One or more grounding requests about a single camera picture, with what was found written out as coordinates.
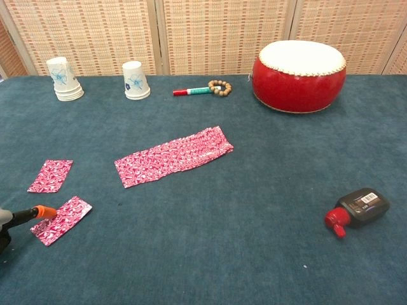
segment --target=bamboo panel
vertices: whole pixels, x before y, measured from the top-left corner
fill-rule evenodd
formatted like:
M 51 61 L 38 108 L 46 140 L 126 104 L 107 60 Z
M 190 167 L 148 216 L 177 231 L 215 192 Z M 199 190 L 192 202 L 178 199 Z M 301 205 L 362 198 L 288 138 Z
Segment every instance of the bamboo panel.
M 163 0 L 171 74 L 247 74 L 259 51 L 287 39 L 289 0 Z
M 381 74 L 407 14 L 407 0 L 298 0 L 291 39 L 334 46 L 351 74 Z
M 394 49 L 385 74 L 407 74 L 407 28 Z
M 119 75 L 139 60 L 155 74 L 146 0 L 5 0 L 39 75 L 65 56 L 77 75 Z
M 0 22 L 0 66 L 4 69 L 6 75 L 4 78 L 13 76 L 27 75 L 27 71 L 18 56 L 10 37 L 4 28 L 3 23 Z

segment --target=table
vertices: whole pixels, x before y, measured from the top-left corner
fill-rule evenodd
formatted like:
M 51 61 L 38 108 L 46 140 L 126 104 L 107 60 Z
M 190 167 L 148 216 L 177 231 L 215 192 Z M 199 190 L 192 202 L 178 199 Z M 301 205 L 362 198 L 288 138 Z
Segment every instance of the table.
M 173 97 L 214 76 L 82 77 L 59 102 L 49 77 L 0 84 L 0 205 L 93 206 L 50 247 L 29 228 L 0 257 L 2 304 L 407 304 L 407 76 L 348 76 L 336 102 L 270 110 L 247 76 L 227 98 Z M 114 160 L 219 125 L 235 150 L 124 189 Z M 55 194 L 27 193 L 45 159 L 72 159 Z M 338 240 L 324 226 L 341 196 L 373 187 L 390 210 Z

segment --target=drum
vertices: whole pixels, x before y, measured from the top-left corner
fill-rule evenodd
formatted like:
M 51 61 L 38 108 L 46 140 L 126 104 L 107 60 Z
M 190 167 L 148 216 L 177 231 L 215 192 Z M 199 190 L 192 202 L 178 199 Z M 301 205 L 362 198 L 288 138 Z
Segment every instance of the drum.
M 346 78 L 346 61 L 332 46 L 285 40 L 265 46 L 253 65 L 255 96 L 273 109 L 307 113 L 328 107 Z

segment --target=white drumhead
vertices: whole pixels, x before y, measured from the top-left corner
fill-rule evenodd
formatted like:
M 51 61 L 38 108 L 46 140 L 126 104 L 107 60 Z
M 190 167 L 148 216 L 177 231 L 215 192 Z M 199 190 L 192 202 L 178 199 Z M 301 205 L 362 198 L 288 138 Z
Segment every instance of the white drumhead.
M 304 40 L 270 43 L 260 51 L 259 59 L 266 67 L 298 76 L 329 75 L 346 66 L 346 60 L 337 49 Z

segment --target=pink floral cloth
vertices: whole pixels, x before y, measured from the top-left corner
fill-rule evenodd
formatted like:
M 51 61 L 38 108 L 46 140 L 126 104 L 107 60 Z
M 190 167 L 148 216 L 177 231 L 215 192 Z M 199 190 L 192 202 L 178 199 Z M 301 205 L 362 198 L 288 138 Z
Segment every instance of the pink floral cloth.
M 91 209 L 91 205 L 74 196 L 57 210 L 57 216 L 38 222 L 30 231 L 44 245 L 49 246 L 75 226 Z
M 166 175 L 191 170 L 226 153 L 233 146 L 219 126 L 189 137 L 172 140 L 138 151 L 114 162 L 125 188 L 158 180 Z
M 71 160 L 46 160 L 27 192 L 56 193 L 68 176 L 72 163 Z

